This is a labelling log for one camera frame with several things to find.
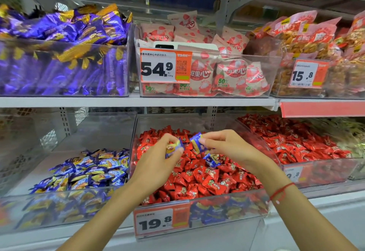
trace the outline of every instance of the price tag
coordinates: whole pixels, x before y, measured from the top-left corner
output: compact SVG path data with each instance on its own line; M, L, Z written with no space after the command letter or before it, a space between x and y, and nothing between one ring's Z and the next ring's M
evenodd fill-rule
M284 172L285 175L294 183L299 181L300 175L302 173L303 166L297 166L297 167L290 167L285 168Z
M137 209L134 215L136 237L184 228L189 225L190 203L176 204L150 209Z
M330 63L317 59L296 59L289 87L321 88Z
M191 51L140 48L141 82L189 83Z

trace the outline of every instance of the red string bracelet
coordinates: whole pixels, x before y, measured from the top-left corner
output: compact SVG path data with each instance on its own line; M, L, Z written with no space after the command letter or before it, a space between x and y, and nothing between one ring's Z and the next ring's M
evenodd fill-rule
M270 199L269 199L269 201L268 201L268 202L266 202L266 204L268 204L270 201L272 202L272 200L274 199L274 197L275 197L276 195L278 195L279 193L281 193L281 192L282 192L282 196L281 196L278 200L276 200L276 203L277 203L277 204L280 204L280 201L281 201L281 200L283 200L283 199L284 199L284 197L285 197L285 191L284 191L284 190L285 190L287 187L291 186L292 184L294 184L294 183L287 184L286 186L284 186L284 187L282 187L282 188L278 189L276 192L274 192L274 194L270 196Z

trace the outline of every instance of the hand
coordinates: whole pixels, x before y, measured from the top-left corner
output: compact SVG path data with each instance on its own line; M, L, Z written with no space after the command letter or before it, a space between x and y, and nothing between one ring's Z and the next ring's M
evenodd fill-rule
M272 161L247 143L234 130L203 134L199 142L208 149L212 149L210 153L223 154L254 175L257 175L261 163Z
M144 198L163 186L171 175L176 162L180 159L184 149L175 150L171 157L166 157L166 147L170 142L178 139L171 134L164 134L162 138L146 153L142 155L134 173L127 184L137 184L138 190L143 190Z

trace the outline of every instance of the forearm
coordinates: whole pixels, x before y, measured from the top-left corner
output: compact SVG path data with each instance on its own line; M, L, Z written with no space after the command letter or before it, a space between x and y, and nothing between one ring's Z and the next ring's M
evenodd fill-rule
M291 183L274 162L267 160L260 165L257 177L269 196ZM301 251L357 250L296 186L287 187L285 196L278 194L273 204Z
M143 198L143 193L136 189L135 184L125 184L116 190L105 206L57 251L102 251L124 219Z

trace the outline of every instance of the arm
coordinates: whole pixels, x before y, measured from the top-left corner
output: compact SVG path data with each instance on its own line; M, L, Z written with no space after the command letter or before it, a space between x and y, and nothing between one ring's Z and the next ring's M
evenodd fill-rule
M245 142L233 130L206 133L200 143L209 149L215 148L215 153L228 156L257 176L269 196L291 183L274 161ZM301 251L358 250L295 185L285 189L285 197L277 204L275 201L280 197L281 194L277 195L273 204Z
M177 138L165 134L148 149L129 182L117 189L105 206L57 251L102 251L134 208L167 181L183 153L183 149L179 148L165 159L170 141L176 143Z

